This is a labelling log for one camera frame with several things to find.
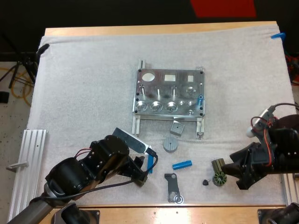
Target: yellow cable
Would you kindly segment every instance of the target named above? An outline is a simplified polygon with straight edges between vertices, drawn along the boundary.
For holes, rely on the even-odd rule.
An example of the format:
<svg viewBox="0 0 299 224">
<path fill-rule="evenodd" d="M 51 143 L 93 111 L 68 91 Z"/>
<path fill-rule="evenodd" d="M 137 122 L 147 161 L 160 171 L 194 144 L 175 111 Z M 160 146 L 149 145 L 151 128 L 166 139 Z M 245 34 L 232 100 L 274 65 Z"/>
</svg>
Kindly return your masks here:
<svg viewBox="0 0 299 224">
<path fill-rule="evenodd" d="M 9 71 L 9 69 L 7 69 L 7 68 L 1 68 L 1 67 L 0 67 L 0 70 Z M 17 76 L 17 78 L 24 77 L 24 78 L 27 80 L 26 83 L 30 83 L 30 78 L 25 77 L 25 74 L 26 74 L 26 73 L 27 73 L 27 71 L 24 71 L 24 72 L 21 73 L 21 74 L 20 74 L 19 72 L 17 72 L 17 74 L 19 75 L 19 76 Z M 18 96 L 18 95 L 16 95 L 16 94 L 14 93 L 14 83 L 15 83 L 15 80 L 13 81 L 13 83 L 12 83 L 12 85 L 11 85 L 11 93 L 12 93 L 12 95 L 13 95 L 14 97 L 18 98 L 18 99 L 23 98 L 24 101 L 25 101 L 25 103 L 26 103 L 28 106 L 31 106 L 31 104 L 27 101 L 27 98 L 26 98 L 26 97 L 31 93 L 31 89 L 32 89 L 32 87 L 29 86 L 29 92 L 26 93 L 27 85 L 24 84 L 24 86 L 23 86 L 23 91 L 22 91 L 22 96 Z"/>
</svg>

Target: wooden table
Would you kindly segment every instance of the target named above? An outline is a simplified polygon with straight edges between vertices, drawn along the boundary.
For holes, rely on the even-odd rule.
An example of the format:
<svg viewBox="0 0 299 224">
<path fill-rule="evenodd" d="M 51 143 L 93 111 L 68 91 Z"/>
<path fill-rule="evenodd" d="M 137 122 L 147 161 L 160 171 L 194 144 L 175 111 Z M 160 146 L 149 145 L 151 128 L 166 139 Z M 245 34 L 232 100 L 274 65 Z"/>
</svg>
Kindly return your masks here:
<svg viewBox="0 0 299 224">
<path fill-rule="evenodd" d="M 192 33 L 251 26 L 275 25 L 275 21 L 261 22 L 226 22 L 180 25 L 123 26 L 123 27 L 80 27 L 47 28 L 45 35 L 88 36 L 88 35 L 145 35 Z M 261 205 L 200 205 L 170 204 L 153 205 L 91 205 L 83 209 L 99 209 L 101 224 L 257 224 L 258 209 L 278 208 Z M 53 210 L 41 224 L 49 224 Z"/>
</svg>

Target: floor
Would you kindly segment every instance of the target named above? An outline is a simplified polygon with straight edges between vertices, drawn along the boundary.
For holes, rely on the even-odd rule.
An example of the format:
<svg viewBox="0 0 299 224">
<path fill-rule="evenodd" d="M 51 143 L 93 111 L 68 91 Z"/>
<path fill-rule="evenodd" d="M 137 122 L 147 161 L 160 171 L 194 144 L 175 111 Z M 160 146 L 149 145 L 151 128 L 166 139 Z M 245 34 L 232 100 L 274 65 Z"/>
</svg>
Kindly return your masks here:
<svg viewBox="0 0 299 224">
<path fill-rule="evenodd" d="M 14 62 L 0 62 L 0 68 L 11 68 Z M 5 71 L 0 70 L 0 77 Z M 30 107 L 22 98 L 15 98 L 8 88 L 12 73 L 0 82 L 0 91 L 9 92 L 8 104 L 0 104 L 0 223 L 6 223 L 15 174 L 6 170 L 8 165 L 18 162 L 23 130 L 26 129 Z M 22 95 L 24 84 L 16 82 L 14 92 Z M 27 96 L 31 102 L 32 92 Z"/>
</svg>

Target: cable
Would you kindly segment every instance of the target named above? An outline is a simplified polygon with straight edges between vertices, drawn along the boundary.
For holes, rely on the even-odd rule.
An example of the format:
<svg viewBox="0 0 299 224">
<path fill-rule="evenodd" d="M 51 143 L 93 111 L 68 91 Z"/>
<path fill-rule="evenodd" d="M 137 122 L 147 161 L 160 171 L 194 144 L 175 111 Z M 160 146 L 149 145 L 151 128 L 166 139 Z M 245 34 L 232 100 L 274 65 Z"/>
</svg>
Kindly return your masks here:
<svg viewBox="0 0 299 224">
<path fill-rule="evenodd" d="M 142 177 L 143 175 L 147 175 L 149 173 L 149 171 L 151 169 L 153 169 L 154 166 L 157 164 L 157 162 L 158 162 L 158 155 L 155 154 L 154 157 L 156 159 L 155 162 L 154 162 L 154 164 L 149 169 L 147 169 L 145 171 L 145 173 L 142 174 L 140 177 Z M 118 186 L 123 186 L 123 185 L 129 184 L 129 183 L 133 183 L 133 182 L 134 182 L 134 180 L 130 180 L 130 181 L 126 181 L 126 182 L 123 182 L 123 183 L 110 184 L 110 185 L 106 185 L 106 186 L 102 186 L 102 187 L 97 187 L 97 188 L 94 188 L 92 190 L 87 190 L 87 191 L 84 191 L 84 192 L 81 192 L 81 193 L 78 193 L 78 194 L 75 194 L 75 195 L 69 195 L 69 196 L 64 196 L 64 197 L 36 197 L 33 200 L 38 200 L 38 199 L 41 199 L 41 200 L 50 200 L 50 201 L 68 200 L 68 199 L 73 199 L 75 197 L 78 197 L 78 196 L 81 196 L 81 195 L 85 195 L 87 193 L 91 193 L 91 192 L 94 192 L 94 191 L 97 191 L 97 190 L 102 190 L 102 189 L 107 189 L 107 188 L 114 188 L 114 187 L 118 187 Z"/>
<path fill-rule="evenodd" d="M 295 107 L 299 107 L 298 104 L 290 104 L 290 103 L 280 103 L 280 104 L 275 104 L 273 105 L 274 108 L 281 106 L 281 105 L 289 105 L 289 106 L 295 106 Z"/>
<path fill-rule="evenodd" d="M 10 69 L 7 69 L 7 68 L 0 68 L 0 70 L 7 71 L 7 73 L 5 73 L 5 75 L 4 75 L 2 78 L 4 78 L 9 72 L 13 72 L 13 69 L 15 69 L 15 67 L 16 67 L 16 65 L 13 66 L 13 67 L 10 68 Z M 27 71 L 24 71 L 23 73 L 19 73 L 19 72 L 17 72 L 16 74 L 19 75 L 19 76 L 16 76 L 15 78 L 20 79 L 21 77 L 25 77 L 25 74 L 26 74 L 26 73 L 27 73 Z M 25 103 L 26 103 L 28 106 L 31 106 L 31 104 L 28 102 L 28 100 L 27 100 L 26 97 L 31 93 L 32 86 L 29 85 L 29 91 L 28 91 L 28 93 L 26 93 L 27 83 L 31 83 L 31 82 L 30 82 L 30 79 L 29 79 L 29 78 L 25 77 L 25 79 L 26 79 L 26 83 L 21 82 L 21 83 L 24 84 L 24 86 L 23 86 L 23 90 L 22 90 L 22 96 L 18 96 L 18 95 L 16 95 L 16 94 L 14 93 L 14 84 L 15 84 L 15 80 L 12 82 L 12 86 L 11 86 L 11 94 L 12 94 L 14 97 L 16 97 L 17 99 L 21 99 L 21 98 L 23 98 L 24 101 L 25 101 Z"/>
<path fill-rule="evenodd" d="M 264 121 L 266 121 L 266 123 L 267 123 L 267 120 L 266 120 L 265 118 L 257 117 L 257 116 L 252 117 L 252 118 L 250 119 L 250 125 L 251 125 L 252 130 L 255 131 L 255 132 L 258 132 L 259 130 L 257 130 L 257 129 L 253 126 L 253 119 L 254 119 L 254 118 L 259 118 L 259 119 L 261 119 L 261 120 L 264 120 Z"/>
<path fill-rule="evenodd" d="M 269 146 L 269 143 L 268 143 L 267 138 L 266 138 L 266 128 L 264 128 L 264 130 L 263 130 L 263 137 L 265 139 L 266 146 L 268 148 L 268 153 L 269 153 L 269 163 L 266 165 L 268 167 L 272 164 L 272 156 L 271 156 L 270 146 Z"/>
<path fill-rule="evenodd" d="M 79 153 L 81 152 L 81 151 L 85 151 L 85 150 L 91 150 L 91 148 L 83 148 L 83 149 L 80 149 L 79 151 L 77 151 L 77 153 L 76 153 L 76 155 L 74 156 L 75 158 L 77 158 L 78 156 L 79 156 Z"/>
</svg>

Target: blue clip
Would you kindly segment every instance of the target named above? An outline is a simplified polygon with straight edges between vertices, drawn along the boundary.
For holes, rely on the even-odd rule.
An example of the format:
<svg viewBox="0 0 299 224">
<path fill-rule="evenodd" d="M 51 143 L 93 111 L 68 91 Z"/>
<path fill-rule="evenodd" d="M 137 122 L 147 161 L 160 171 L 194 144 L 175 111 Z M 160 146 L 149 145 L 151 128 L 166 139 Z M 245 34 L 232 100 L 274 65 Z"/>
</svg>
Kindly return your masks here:
<svg viewBox="0 0 299 224">
<path fill-rule="evenodd" d="M 176 170 L 176 169 L 181 169 L 181 168 L 190 167 L 190 166 L 192 166 L 192 161 L 187 160 L 185 162 L 179 162 L 177 164 L 173 164 L 172 168 L 173 168 L 173 170 Z"/>
<path fill-rule="evenodd" d="M 151 155 L 149 155 L 148 157 L 148 169 L 154 164 L 154 157 L 152 157 Z"/>
<path fill-rule="evenodd" d="M 202 95 L 199 95 L 197 98 L 197 105 L 202 106 L 203 101 L 204 101 L 204 97 Z"/>
<path fill-rule="evenodd" d="M 271 36 L 271 39 L 281 38 L 281 40 L 284 41 L 285 37 L 286 37 L 285 33 L 282 32 L 282 33 L 275 34 L 275 35 Z"/>
</svg>

